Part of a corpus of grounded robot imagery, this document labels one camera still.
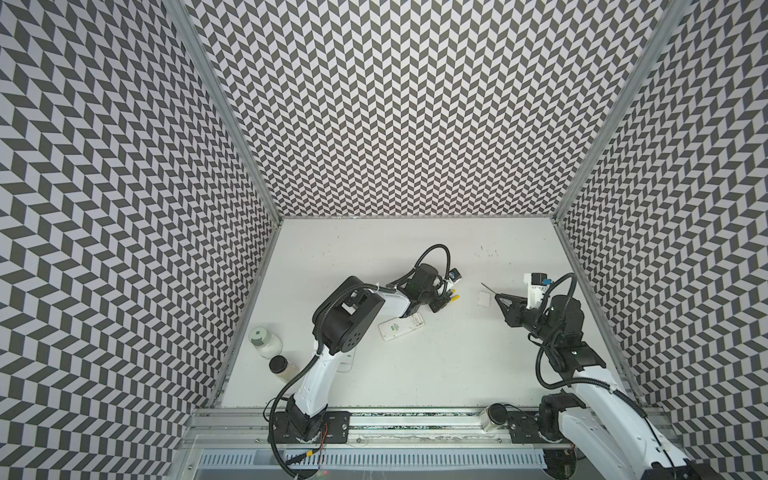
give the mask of chevron pattern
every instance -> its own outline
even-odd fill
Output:
[[[187,8],[281,214],[541,214],[666,1]]]
[[[159,478],[272,227],[157,0],[0,2],[0,67],[0,478]]]
[[[694,2],[566,219],[648,401],[731,478],[768,478],[767,32]]]

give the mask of white tabletop surface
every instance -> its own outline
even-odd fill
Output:
[[[386,319],[375,320],[356,347],[352,370],[336,374],[329,404],[538,406],[550,391],[536,381],[537,347],[524,329],[504,323],[493,298],[487,308],[478,306],[478,294],[487,291],[483,282],[497,293],[525,296],[523,273],[557,279],[571,271],[548,218],[285,220],[221,406],[262,407],[283,386],[250,345],[251,329],[277,334],[283,355],[301,369],[313,351],[312,315],[345,278],[391,282],[434,243],[449,247],[451,266],[463,275],[455,288],[460,298],[437,313],[422,306],[426,325],[387,343],[378,329]],[[424,261],[445,269],[442,250]],[[567,290],[565,284],[557,293]],[[584,340],[615,374],[581,289],[574,298],[584,311]],[[542,371],[549,382],[560,379],[546,360]]]

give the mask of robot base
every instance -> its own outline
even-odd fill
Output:
[[[316,439],[309,442],[302,440],[301,432],[293,426],[286,412],[276,412],[270,439],[274,436],[275,443],[320,443],[320,436],[326,430],[325,425],[328,425],[326,443],[346,443],[349,435],[349,412],[344,411],[324,412],[320,432]]]

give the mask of white rectangular device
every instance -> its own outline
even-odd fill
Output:
[[[388,342],[391,339],[396,339],[406,333],[411,333],[413,330],[420,329],[423,326],[424,319],[421,314],[417,312],[406,318],[387,320],[386,322],[379,324],[379,331],[381,332],[384,341]]]

